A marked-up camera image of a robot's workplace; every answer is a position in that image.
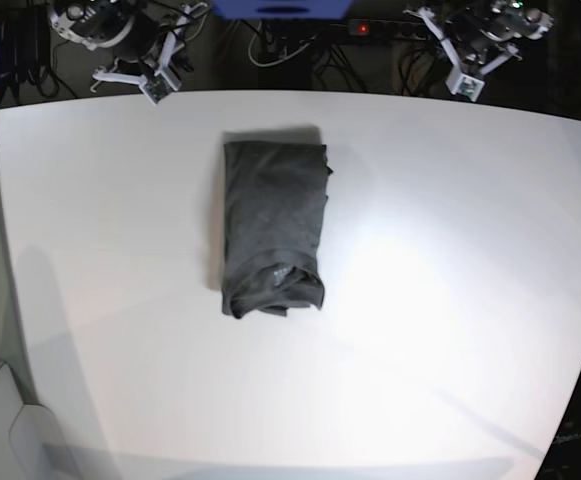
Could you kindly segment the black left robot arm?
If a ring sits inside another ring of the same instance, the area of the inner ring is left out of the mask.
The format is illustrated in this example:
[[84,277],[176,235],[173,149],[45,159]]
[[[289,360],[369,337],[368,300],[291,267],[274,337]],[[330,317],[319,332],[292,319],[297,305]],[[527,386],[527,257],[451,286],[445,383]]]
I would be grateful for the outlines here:
[[461,58],[485,65],[516,39],[538,40],[553,18],[534,1],[464,1],[446,12],[444,27]]

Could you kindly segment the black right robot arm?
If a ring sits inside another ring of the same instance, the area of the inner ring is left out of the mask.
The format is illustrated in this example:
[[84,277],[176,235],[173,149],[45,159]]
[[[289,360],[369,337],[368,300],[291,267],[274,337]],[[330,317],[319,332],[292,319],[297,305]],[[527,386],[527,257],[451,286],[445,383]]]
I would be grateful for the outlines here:
[[136,62],[151,53],[161,35],[159,23],[145,8],[145,1],[53,1],[48,19],[65,40],[90,51],[110,50],[115,58]]

